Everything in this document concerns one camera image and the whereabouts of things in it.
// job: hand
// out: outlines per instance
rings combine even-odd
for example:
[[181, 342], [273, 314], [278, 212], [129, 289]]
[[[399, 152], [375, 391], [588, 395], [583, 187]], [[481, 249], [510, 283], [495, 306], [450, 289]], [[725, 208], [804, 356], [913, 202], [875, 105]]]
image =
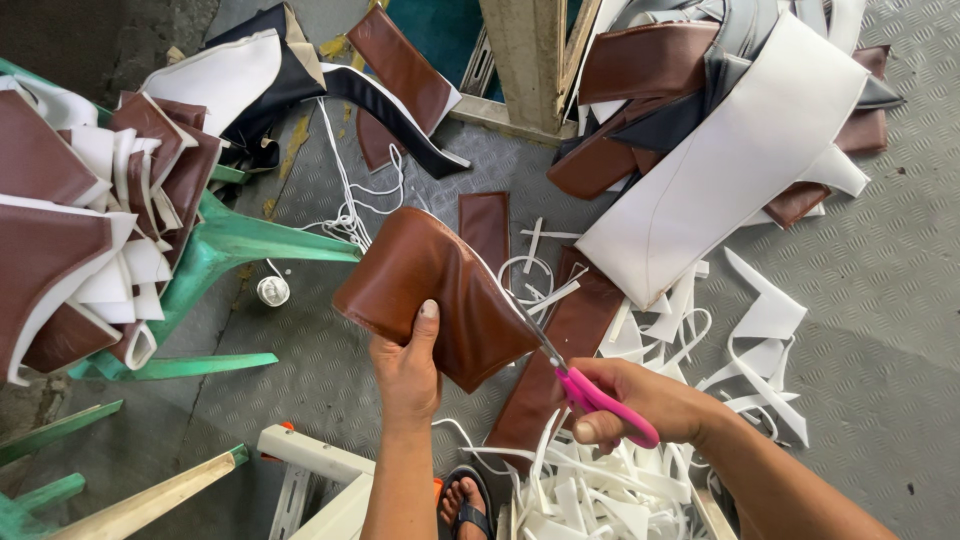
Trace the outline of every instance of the hand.
[[[663, 442], [703, 444], [713, 420], [729, 411], [711, 396], [654, 373], [643, 366], [622, 358], [573, 358], [567, 362], [584, 377], [620, 403], [638, 412], [660, 434]], [[554, 403], [561, 403], [565, 393], [557, 381], [552, 395]], [[636, 435], [631, 425], [625, 425], [619, 416], [607, 410], [584, 414], [573, 426], [573, 436], [581, 444], [599, 444], [604, 454], [612, 452], [620, 438]]]
[[440, 331], [440, 307], [427, 300], [414, 322], [406, 347], [375, 335], [370, 340], [373, 374], [380, 386], [383, 427], [430, 425], [440, 406], [441, 377], [433, 363], [433, 344]]

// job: diamond plate floor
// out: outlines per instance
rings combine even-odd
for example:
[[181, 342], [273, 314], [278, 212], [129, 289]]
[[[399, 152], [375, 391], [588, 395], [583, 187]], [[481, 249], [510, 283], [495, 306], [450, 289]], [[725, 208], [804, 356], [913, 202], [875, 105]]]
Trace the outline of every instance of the diamond plate floor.
[[[887, 78], [909, 100], [888, 112], [891, 150], [860, 161], [874, 181], [857, 200], [831, 197], [828, 215], [803, 220], [789, 232], [772, 225], [752, 227], [724, 245], [810, 307], [798, 332], [786, 388], [802, 394], [794, 404], [809, 422], [812, 448], [794, 455], [899, 537], [955, 538], [960, 526], [954, 509], [960, 498], [960, 0], [874, 1], [864, 25], [863, 45], [893, 44]], [[367, 173], [354, 115], [344, 120], [344, 102], [331, 100], [326, 107], [333, 132], [344, 131], [336, 142], [349, 177], [373, 188], [392, 186], [390, 171]], [[278, 196], [271, 189], [252, 187], [241, 198], [247, 212], [256, 214], [266, 198], [276, 197], [277, 223], [303, 225], [334, 215], [342, 188], [318, 110], [309, 132], [290, 181]], [[427, 209], [455, 227], [459, 193], [507, 189], [514, 255], [526, 253], [529, 240], [519, 230], [530, 228], [537, 216], [544, 217], [547, 230], [582, 232], [612, 202], [611, 195], [593, 202], [576, 200], [548, 182], [543, 171], [551, 149], [449, 119], [435, 139], [472, 160], [473, 169], [438, 182], [407, 160], [404, 203]], [[390, 197], [372, 201], [385, 209], [395, 203]], [[360, 212], [375, 232], [382, 217]], [[544, 239], [538, 254], [556, 264], [559, 245]], [[689, 380], [706, 377], [726, 363], [727, 335], [753, 300], [749, 287], [723, 260], [722, 250], [707, 259], [712, 263], [710, 276], [698, 281], [695, 292], [697, 306], [713, 314], [714, 325], [695, 350], [693, 365], [684, 367]], [[216, 329], [214, 323], [225, 320], [223, 313], [232, 305], [222, 337], [217, 341], [208, 335], [205, 343], [217, 354], [273, 351], [280, 363], [205, 378], [198, 394], [172, 382], [151, 383], [142, 394], [124, 386], [130, 403], [123, 412], [125, 426], [158, 415], [158, 424], [172, 423], [171, 430], [182, 433], [182, 439], [155, 441], [156, 452], [164, 458], [145, 457], [143, 476], [148, 478], [139, 482], [146, 483], [139, 489], [156, 481], [155, 476], [163, 478], [156, 467], [182, 470], [238, 442], [254, 448], [260, 430], [285, 420], [310, 436], [376, 458], [380, 410], [366, 358], [367, 336], [330, 306], [350, 265], [282, 260], [277, 266], [292, 271], [287, 280], [293, 295], [286, 305], [264, 306], [252, 287], [235, 299], [229, 290], [213, 291], [192, 320], [211, 321], [209, 326]], [[257, 264], [250, 283], [267, 275], [269, 268]], [[516, 272], [514, 279], [519, 283]], [[542, 284], [540, 279], [534, 283]], [[230, 286], [237, 290], [236, 281]], [[177, 343], [193, 347], [190, 339]], [[481, 440], [517, 374], [518, 368], [506, 368], [471, 396], [448, 382], [437, 417], [456, 418], [474, 442]], [[188, 384], [198, 387], [197, 380]], [[147, 406], [169, 408], [190, 395], [196, 401], [188, 410], [178, 405], [167, 414], [160, 405]], [[111, 425], [96, 430], [99, 434], [86, 447], [83, 440], [73, 440], [71, 454], [94, 453], [100, 464], [76, 458], [69, 472], [108, 471], [104, 456], [122, 452], [124, 445], [147, 452], [134, 433]], [[145, 440], [154, 440], [149, 427], [140, 431]], [[112, 440], [112, 446], [89, 447], [103, 440]], [[456, 450], [461, 441], [448, 428], [434, 429], [433, 444], [437, 475], [466, 460]], [[49, 461], [63, 452], [44, 457]], [[253, 459], [158, 520], [148, 535], [138, 536], [262, 538], [281, 480], [278, 466]], [[325, 488], [329, 497], [334, 488]], [[72, 508], [71, 514], [88, 513]]]

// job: left hand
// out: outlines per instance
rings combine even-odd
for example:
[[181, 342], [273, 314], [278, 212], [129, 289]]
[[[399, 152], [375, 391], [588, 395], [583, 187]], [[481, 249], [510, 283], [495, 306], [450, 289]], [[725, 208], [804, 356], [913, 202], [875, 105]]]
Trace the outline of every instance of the left hand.
[[373, 374], [380, 386], [383, 427], [429, 426], [440, 407], [442, 379], [433, 363], [433, 344], [440, 332], [440, 307], [427, 300], [414, 322], [406, 347], [374, 335], [370, 340]]

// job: flip-flop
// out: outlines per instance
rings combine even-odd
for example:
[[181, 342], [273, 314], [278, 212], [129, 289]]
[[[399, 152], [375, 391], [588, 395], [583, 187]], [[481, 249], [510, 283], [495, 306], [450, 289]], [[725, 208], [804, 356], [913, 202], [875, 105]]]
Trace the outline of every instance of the flip-flop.
[[473, 482], [477, 484], [477, 488], [480, 490], [480, 497], [483, 499], [483, 504], [487, 508], [487, 514], [485, 515], [476, 507], [467, 504], [467, 496], [465, 495], [464, 499], [460, 502], [460, 512], [453, 520], [453, 537], [457, 537], [457, 532], [460, 531], [461, 525], [465, 522], [470, 522], [480, 527], [480, 530], [487, 536], [487, 540], [493, 540], [494, 530], [493, 520], [490, 517], [490, 494], [487, 492], [487, 484], [480, 478], [480, 473], [477, 473], [476, 469], [468, 465], [461, 465], [447, 475], [446, 480], [444, 480], [444, 488], [440, 492], [441, 501], [446, 494], [446, 490], [450, 488], [453, 482], [465, 478], [472, 479]]

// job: scissors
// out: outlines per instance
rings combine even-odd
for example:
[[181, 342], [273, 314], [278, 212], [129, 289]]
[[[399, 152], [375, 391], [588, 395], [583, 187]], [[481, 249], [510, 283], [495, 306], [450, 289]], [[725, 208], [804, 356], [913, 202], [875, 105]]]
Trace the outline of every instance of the scissors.
[[564, 362], [564, 357], [561, 356], [553, 344], [550, 343], [546, 334], [543, 333], [543, 330], [540, 329], [540, 326], [534, 321], [534, 318], [530, 316], [530, 313], [527, 313], [523, 304], [519, 302], [512, 292], [506, 292], [513, 301], [516, 310], [520, 312], [524, 322], [526, 322], [530, 330], [537, 335], [537, 339], [540, 340], [540, 351], [547, 355], [547, 357], [550, 358], [550, 363], [557, 368], [557, 379], [559, 379], [560, 383], [564, 386], [567, 405], [569, 405], [571, 409], [573, 409], [575, 405], [579, 405], [580, 408], [587, 413], [598, 410], [608, 410], [628, 424], [633, 425], [634, 428], [639, 431], [640, 435], [631, 435], [628, 436], [627, 439], [640, 448], [656, 448], [660, 443], [660, 434], [647, 422], [647, 419], [640, 416], [635, 410], [608, 396], [600, 388], [597, 388], [596, 384], [590, 382], [577, 368], [568, 368], [566, 362]]

